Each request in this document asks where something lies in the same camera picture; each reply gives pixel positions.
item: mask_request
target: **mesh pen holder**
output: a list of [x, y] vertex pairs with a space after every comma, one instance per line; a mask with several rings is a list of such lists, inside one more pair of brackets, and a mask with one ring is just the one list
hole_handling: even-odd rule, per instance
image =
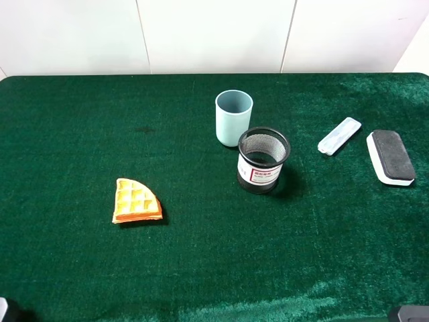
[[268, 193], [277, 184], [290, 144], [279, 131], [269, 127], [248, 129], [239, 140], [237, 179], [250, 193]]

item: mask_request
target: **plastic cup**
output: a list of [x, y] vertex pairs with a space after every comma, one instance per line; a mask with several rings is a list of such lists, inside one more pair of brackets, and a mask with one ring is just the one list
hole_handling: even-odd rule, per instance
[[231, 89], [217, 95], [216, 137], [224, 146], [237, 146], [241, 134], [249, 129], [253, 99], [249, 94]]

